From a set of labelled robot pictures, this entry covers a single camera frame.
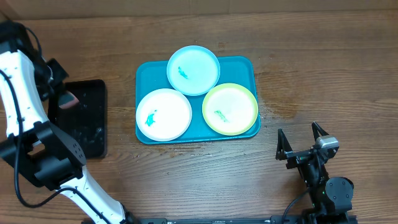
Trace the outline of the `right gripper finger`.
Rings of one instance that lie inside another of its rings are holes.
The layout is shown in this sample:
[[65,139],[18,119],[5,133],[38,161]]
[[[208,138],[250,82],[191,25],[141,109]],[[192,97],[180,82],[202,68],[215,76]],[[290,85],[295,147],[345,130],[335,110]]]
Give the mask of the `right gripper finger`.
[[293,150],[282,130],[282,128],[278,129],[277,132],[277,150],[275,158],[277,160],[286,160],[289,158],[290,154],[293,153]]
[[327,136],[328,133],[316,122],[312,123],[312,132],[314,140],[316,141],[320,136]]

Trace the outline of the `white plate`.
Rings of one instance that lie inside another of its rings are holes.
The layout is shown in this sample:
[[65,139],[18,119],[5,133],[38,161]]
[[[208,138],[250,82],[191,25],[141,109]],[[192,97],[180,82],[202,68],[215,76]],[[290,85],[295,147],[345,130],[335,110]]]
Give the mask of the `white plate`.
[[153,141],[177,139],[189,127],[192,107],[177,90],[161,88],[148,93],[136,108],[136,124],[140,132]]

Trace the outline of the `light blue plate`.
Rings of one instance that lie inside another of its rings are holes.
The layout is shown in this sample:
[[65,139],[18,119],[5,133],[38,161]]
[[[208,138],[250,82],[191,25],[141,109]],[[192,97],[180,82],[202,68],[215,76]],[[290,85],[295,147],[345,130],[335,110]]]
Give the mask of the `light blue plate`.
[[205,47],[189,45],[178,49],[167,62],[167,79],[177,91],[188,96],[209,92],[220,78],[220,63]]

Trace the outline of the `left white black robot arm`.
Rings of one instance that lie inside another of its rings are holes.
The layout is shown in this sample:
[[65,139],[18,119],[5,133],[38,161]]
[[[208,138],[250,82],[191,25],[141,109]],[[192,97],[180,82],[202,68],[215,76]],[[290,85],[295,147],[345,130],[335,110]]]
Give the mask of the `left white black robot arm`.
[[14,190],[27,208],[39,208],[62,194],[92,223],[136,223],[123,204],[109,196],[89,173],[83,147],[49,120],[42,103],[65,91],[68,73],[45,60],[34,33],[14,21],[1,23],[1,99],[6,140],[1,159],[14,169]]

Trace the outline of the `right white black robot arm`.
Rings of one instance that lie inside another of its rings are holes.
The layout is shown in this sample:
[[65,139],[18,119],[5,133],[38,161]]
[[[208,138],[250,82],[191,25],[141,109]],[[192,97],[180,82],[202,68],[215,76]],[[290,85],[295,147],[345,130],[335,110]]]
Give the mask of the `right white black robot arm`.
[[[325,164],[334,158],[340,147],[339,141],[328,134],[318,123],[312,123],[315,144],[305,151],[293,151],[287,137],[280,128],[277,132],[275,158],[286,160],[286,168],[297,169],[305,182],[306,190],[290,202],[280,217],[272,223],[357,223],[355,216],[349,216],[352,209],[354,184],[346,177],[330,178]],[[305,195],[309,195],[312,208],[299,216],[289,216],[289,210]]]

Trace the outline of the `black tray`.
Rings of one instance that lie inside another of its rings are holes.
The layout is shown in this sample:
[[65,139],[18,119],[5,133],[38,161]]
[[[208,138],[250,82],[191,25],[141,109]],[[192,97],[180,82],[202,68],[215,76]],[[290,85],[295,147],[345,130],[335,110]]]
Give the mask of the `black tray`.
[[79,104],[63,110],[58,98],[49,99],[49,120],[75,139],[86,158],[99,159],[107,154],[107,99],[103,80],[85,80],[65,84],[79,100]]

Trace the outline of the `yellow-green plate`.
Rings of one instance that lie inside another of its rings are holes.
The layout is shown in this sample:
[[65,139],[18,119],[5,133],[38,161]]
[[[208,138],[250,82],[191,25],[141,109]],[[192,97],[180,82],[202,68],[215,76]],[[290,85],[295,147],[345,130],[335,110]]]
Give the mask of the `yellow-green plate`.
[[201,112],[212,130],[225,136],[237,136],[254,125],[259,109],[256,97],[247,88],[224,83],[205,95]]

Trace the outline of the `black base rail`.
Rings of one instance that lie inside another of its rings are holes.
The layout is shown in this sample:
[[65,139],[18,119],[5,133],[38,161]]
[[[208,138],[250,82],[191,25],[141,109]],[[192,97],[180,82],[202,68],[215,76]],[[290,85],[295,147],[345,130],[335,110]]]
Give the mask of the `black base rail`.
[[[89,223],[107,223],[107,222],[94,222],[91,219],[84,219],[82,224]],[[108,223],[133,223],[133,224],[281,224],[282,216],[273,215],[269,218],[234,218],[234,219],[179,219],[179,220],[168,220],[166,218],[128,218],[127,221],[121,222],[111,222]],[[304,224],[311,223],[309,221],[304,220],[299,215],[286,216],[284,219],[285,224]],[[343,220],[335,219],[335,220],[325,220],[324,218],[320,219],[320,221],[315,223],[324,223],[324,224],[332,224],[332,223],[349,223],[349,224],[358,224],[358,220],[356,216],[349,216],[348,221],[344,222]]]

